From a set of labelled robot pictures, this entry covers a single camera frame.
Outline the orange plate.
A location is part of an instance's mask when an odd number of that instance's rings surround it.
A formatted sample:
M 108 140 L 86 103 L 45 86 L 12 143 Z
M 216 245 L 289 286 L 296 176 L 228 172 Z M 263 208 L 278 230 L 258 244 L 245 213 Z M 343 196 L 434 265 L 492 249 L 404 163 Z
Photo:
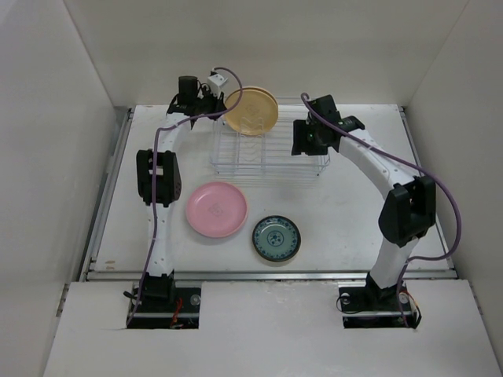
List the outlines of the orange plate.
M 239 104 L 225 114 L 225 120 L 228 126 L 240 134 L 258 136 L 271 131 L 278 116 L 276 98 L 255 90 L 243 90 Z

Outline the pink plate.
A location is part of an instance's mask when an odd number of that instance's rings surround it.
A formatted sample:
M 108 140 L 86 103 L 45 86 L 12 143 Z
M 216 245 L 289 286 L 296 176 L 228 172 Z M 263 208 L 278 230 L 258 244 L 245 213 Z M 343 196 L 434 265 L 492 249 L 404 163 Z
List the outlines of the pink plate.
M 190 194 L 185 204 L 185 216 L 200 235 L 226 238 L 239 231 L 247 221 L 248 201 L 236 185 L 208 182 Z

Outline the green blue floral plate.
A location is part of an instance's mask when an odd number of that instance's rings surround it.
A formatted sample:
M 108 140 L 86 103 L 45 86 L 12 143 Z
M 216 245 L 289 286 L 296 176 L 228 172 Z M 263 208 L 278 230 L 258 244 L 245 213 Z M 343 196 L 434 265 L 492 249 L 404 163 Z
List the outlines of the green blue floral plate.
M 263 259 L 282 263 L 293 259 L 301 246 L 301 233 L 290 219 L 272 215 L 260 220 L 251 235 L 255 252 Z

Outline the beige plate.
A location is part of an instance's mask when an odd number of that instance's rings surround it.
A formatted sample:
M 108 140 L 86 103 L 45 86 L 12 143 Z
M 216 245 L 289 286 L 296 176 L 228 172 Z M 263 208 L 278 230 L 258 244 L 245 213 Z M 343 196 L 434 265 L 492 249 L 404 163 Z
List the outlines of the beige plate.
M 262 88 L 260 86 L 244 86 L 243 90 L 247 90 L 247 91 L 250 91 L 250 90 L 259 91 L 259 92 L 264 93 L 264 94 L 272 97 L 273 99 L 275 99 L 274 95 L 269 90 L 266 90 L 266 89 L 264 89 L 264 88 Z

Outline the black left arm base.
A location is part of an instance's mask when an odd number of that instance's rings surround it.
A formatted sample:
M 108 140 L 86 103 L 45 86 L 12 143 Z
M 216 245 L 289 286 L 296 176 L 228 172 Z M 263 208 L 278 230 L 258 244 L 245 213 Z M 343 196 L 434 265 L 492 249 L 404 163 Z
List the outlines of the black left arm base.
M 166 287 L 145 283 L 134 285 L 124 295 L 130 299 L 128 329 L 197 329 L 200 324 L 201 287 L 178 287 L 173 280 Z

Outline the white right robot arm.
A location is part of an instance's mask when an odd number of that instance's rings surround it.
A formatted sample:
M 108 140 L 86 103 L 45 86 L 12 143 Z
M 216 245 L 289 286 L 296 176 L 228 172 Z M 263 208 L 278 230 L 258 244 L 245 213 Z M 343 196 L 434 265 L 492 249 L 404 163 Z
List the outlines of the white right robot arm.
M 401 286 L 401 273 L 419 240 L 435 224 L 436 184 L 411 174 L 410 164 L 383 151 L 363 122 L 341 116 L 332 96 L 301 99 L 307 118 L 296 120 L 292 154 L 323 156 L 333 148 L 351 161 L 381 194 L 378 218 L 383 237 L 379 254 L 365 282 L 365 303 L 383 309 Z

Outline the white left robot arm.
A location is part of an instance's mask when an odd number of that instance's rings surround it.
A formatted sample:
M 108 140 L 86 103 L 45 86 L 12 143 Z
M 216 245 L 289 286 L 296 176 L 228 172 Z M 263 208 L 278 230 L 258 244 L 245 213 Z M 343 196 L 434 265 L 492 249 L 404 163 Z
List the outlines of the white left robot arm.
M 154 145 L 136 155 L 138 194 L 148 209 L 149 251 L 138 292 L 140 303 L 149 300 L 158 311 L 171 309 L 176 300 L 170 288 L 174 271 L 168 223 L 182 190 L 177 150 L 195 122 L 217 119 L 226 110 L 222 88 L 227 78 L 212 71 L 205 84 L 195 76 L 178 78 L 178 94 L 168 106 L 164 124 L 156 131 Z

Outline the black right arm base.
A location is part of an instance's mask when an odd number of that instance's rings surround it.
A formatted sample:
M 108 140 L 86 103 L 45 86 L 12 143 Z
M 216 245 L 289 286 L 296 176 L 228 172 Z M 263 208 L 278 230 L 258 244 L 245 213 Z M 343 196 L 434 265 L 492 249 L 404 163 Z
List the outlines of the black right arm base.
M 417 329 L 423 317 L 404 283 L 399 293 L 396 286 L 380 290 L 371 282 L 339 286 L 336 307 L 345 329 Z

